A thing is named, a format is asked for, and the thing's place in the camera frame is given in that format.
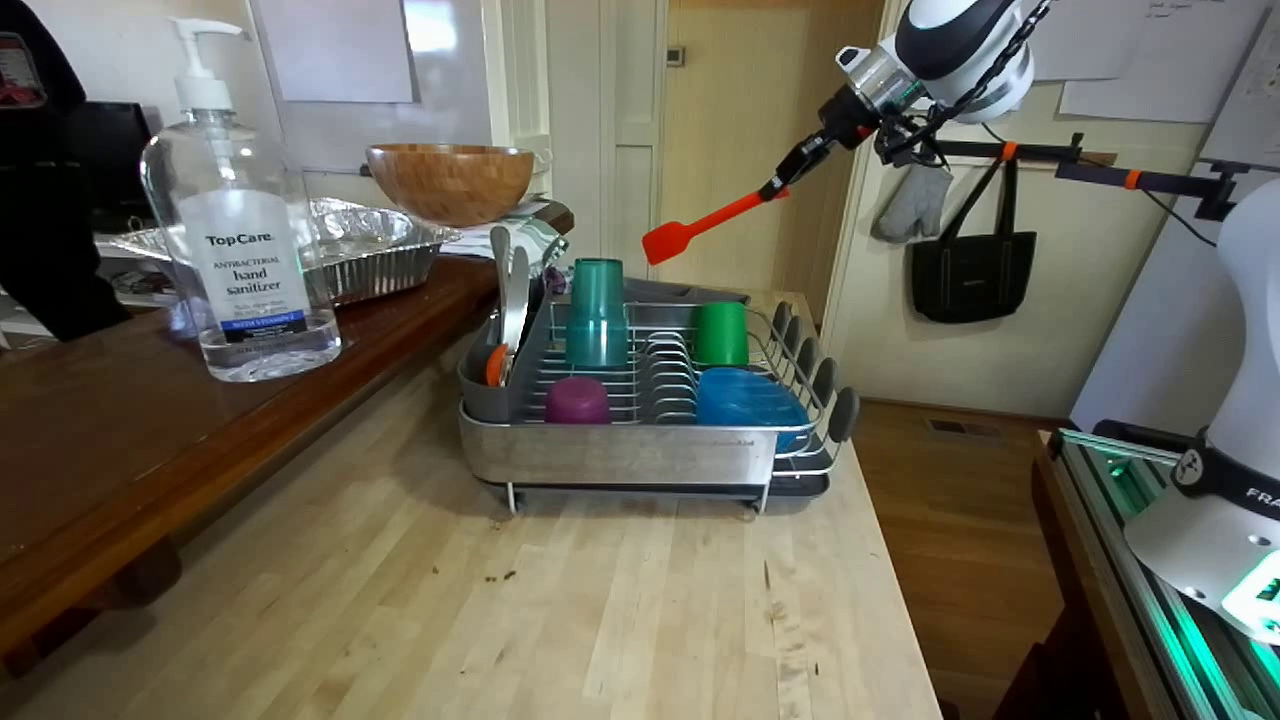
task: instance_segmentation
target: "dish rack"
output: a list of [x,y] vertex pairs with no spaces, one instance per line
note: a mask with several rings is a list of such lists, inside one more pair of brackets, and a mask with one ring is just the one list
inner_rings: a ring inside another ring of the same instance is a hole
[[[528,493],[724,496],[756,511],[772,496],[829,493],[835,450],[858,427],[858,391],[835,391],[835,363],[816,363],[800,315],[782,306],[772,321],[752,315],[752,374],[782,379],[810,426],[696,426],[699,368],[683,330],[699,301],[707,298],[628,282],[628,363],[621,368],[570,368],[566,301],[535,312],[505,387],[480,386],[486,348],[472,348],[455,379],[461,450],[475,480],[508,511],[522,511]],[[614,426],[544,426],[547,387],[566,375],[602,379]]]

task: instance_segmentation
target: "wooden countertop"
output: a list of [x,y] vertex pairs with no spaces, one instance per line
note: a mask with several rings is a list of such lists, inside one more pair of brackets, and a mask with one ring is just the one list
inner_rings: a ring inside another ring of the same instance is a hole
[[940,717],[858,456],[810,507],[528,496],[466,469],[449,362],[331,426],[0,717]]
[[335,363],[252,387],[216,386],[160,315],[5,363],[0,657],[475,330],[493,288],[488,265],[440,260],[424,288],[346,309]]

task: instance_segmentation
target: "hand sanitizer bottle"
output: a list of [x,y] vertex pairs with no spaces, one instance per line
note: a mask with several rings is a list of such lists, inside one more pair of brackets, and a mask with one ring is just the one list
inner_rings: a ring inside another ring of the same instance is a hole
[[341,358],[331,309],[318,309],[288,226],[284,167],[236,124],[230,85],[202,64],[196,38],[239,38],[219,19],[171,19],[187,73],[175,82],[186,119],[155,133],[141,177],[187,288],[207,374],[230,386],[297,375]]

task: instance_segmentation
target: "blue cup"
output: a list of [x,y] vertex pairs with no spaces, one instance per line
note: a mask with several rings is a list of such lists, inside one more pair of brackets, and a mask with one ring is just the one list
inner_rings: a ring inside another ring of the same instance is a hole
[[[772,375],[712,368],[696,379],[696,426],[810,426],[805,404]],[[775,450],[805,450],[810,431],[782,431]]]

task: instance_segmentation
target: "white robot body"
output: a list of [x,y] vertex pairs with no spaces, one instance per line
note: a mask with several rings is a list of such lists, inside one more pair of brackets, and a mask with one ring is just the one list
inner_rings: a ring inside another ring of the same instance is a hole
[[[931,99],[958,103],[963,92],[980,85],[980,76],[1012,43],[1022,25],[1023,25],[1023,11],[1018,0],[915,0],[908,3],[900,31],[890,38],[879,47],[898,57],[925,85]],[[922,69],[922,62],[905,47],[914,38],[928,40],[928,47],[940,47],[938,57],[928,57],[928,69]],[[987,92],[960,113],[960,119],[984,124],[1018,113],[1031,82],[1037,82],[1037,62],[1028,47],[1022,47],[1004,64],[1004,73],[992,76]]]
[[1280,644],[1280,181],[1250,193],[1217,244],[1240,306],[1229,399],[1125,541],[1165,585]]
[[1280,480],[1280,181],[1231,209],[1217,252],[1246,306],[1246,362],[1205,440]]

